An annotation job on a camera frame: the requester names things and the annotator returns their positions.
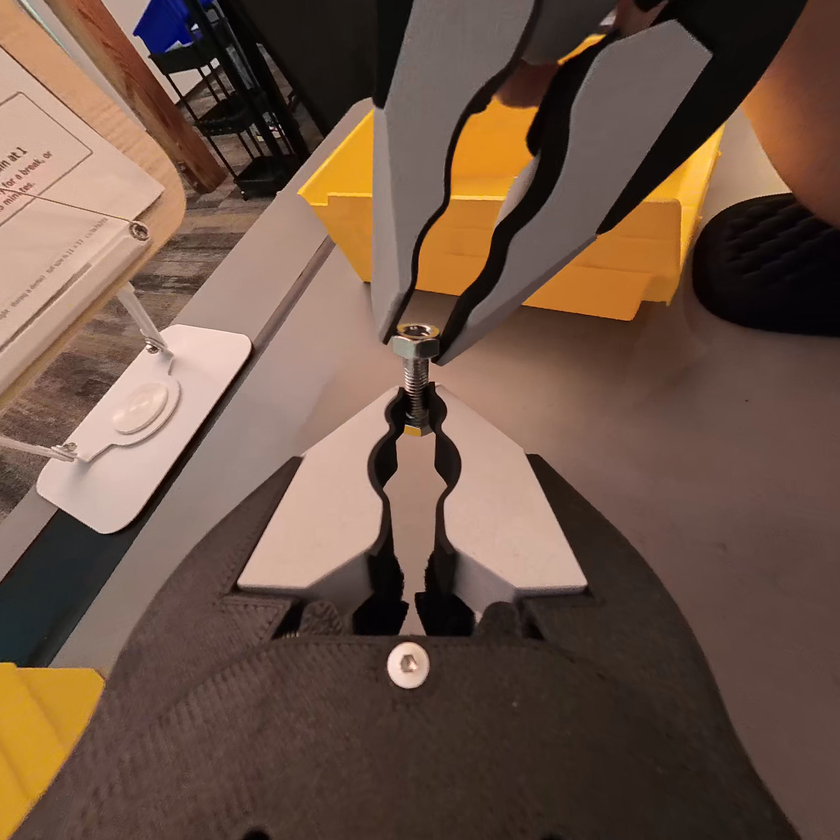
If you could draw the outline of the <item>steel hex nut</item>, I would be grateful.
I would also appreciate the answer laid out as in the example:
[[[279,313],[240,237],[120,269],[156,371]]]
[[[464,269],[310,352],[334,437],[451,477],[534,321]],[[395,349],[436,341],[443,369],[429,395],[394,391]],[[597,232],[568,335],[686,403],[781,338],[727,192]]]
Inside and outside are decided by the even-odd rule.
[[[389,341],[392,351],[404,360],[432,361],[439,356],[440,330],[431,324],[404,322]]]

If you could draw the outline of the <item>steel hex bolt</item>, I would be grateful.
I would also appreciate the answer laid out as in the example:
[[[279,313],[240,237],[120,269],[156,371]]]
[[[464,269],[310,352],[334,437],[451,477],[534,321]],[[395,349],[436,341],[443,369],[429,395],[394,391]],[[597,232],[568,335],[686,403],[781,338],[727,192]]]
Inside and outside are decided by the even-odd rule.
[[[424,437],[431,433],[428,409],[429,360],[403,359],[402,365],[407,399],[405,434]]]

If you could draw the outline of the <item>instruction sheet on stand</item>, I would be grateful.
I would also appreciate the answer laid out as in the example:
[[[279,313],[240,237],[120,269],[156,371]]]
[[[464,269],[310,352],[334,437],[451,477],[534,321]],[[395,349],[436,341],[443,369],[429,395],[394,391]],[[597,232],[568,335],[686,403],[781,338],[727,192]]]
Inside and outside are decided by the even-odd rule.
[[[54,96],[117,150],[160,183],[164,190],[141,216],[150,231],[150,243],[113,283],[90,300],[84,311],[66,320],[63,330],[19,372],[2,382],[2,411],[37,379],[108,301],[131,281],[174,236],[186,210],[181,177],[162,147],[141,128],[136,118],[114,101],[90,78],[39,22],[19,2],[1,2],[2,48],[41,82]]]

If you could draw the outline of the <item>yellow plastic bin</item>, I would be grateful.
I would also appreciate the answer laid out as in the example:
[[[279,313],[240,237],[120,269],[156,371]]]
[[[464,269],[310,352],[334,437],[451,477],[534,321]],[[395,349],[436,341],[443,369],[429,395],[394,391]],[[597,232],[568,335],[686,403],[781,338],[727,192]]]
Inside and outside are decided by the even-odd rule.
[[[91,668],[1,664],[1,838],[9,838],[76,746],[104,687]]]
[[[514,177],[530,162],[536,109],[492,101],[469,118],[453,163],[453,196],[419,260],[418,288],[462,293],[488,256]],[[574,258],[526,305],[629,321],[644,301],[669,303],[718,161],[719,129],[613,230]],[[373,117],[369,112],[299,190],[358,277],[371,280]]]

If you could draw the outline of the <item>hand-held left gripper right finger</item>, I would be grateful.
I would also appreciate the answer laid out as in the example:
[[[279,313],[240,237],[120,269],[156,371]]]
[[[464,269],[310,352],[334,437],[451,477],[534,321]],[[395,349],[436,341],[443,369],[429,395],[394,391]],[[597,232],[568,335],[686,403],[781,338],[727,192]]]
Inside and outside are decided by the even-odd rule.
[[[579,595],[587,580],[524,448],[430,385],[434,467],[445,483],[416,611],[428,636],[468,636],[489,606]]]

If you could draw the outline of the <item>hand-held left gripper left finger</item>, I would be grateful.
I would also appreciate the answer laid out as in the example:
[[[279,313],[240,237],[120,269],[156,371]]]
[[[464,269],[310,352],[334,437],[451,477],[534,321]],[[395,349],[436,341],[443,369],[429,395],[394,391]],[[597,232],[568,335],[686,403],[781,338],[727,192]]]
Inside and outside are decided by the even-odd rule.
[[[406,394],[392,388],[311,446],[237,586],[331,603],[364,635],[395,635],[406,619],[404,576],[384,488],[396,472]]]

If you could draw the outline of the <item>black office chair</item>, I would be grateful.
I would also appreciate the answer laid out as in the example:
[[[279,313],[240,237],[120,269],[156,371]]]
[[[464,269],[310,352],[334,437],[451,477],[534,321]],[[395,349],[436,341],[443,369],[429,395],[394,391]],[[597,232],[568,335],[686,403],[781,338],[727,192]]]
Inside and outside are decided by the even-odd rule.
[[[375,1],[244,1],[241,7],[322,136],[373,96]]]

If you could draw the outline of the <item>person's right hand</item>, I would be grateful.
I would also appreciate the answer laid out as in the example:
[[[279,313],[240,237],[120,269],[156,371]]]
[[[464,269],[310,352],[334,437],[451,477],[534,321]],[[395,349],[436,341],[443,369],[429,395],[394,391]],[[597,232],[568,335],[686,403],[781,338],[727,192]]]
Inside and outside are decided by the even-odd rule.
[[[556,61],[534,65],[521,59],[500,85],[494,99],[513,109],[537,108],[559,68],[560,63]]]

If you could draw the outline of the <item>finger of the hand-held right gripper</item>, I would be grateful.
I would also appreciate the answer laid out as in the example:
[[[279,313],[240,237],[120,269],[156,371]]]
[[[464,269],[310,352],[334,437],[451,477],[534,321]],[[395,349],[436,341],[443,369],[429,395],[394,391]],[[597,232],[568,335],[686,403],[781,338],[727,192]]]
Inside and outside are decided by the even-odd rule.
[[[528,185],[458,298],[438,365],[470,349],[595,241],[710,58],[669,19],[635,35],[603,37],[560,66],[531,126],[539,149]]]
[[[372,311],[388,343],[448,206],[459,135],[519,62],[533,2],[381,1],[375,12]]]

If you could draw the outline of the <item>blue storage bin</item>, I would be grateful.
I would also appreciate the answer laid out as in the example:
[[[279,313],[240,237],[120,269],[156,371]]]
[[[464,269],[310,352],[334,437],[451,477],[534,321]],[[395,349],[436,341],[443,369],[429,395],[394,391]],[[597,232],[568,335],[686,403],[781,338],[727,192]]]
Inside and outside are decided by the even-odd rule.
[[[185,1],[149,1],[132,35],[143,42],[151,55],[162,55],[203,38]]]

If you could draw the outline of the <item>black elbow rest pad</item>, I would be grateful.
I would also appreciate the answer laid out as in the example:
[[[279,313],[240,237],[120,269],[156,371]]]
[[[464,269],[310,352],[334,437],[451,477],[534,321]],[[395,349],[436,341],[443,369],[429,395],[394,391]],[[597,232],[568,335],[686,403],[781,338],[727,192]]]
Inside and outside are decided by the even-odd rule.
[[[839,231],[790,193],[715,215],[693,247],[691,281],[698,302],[723,321],[839,337]]]

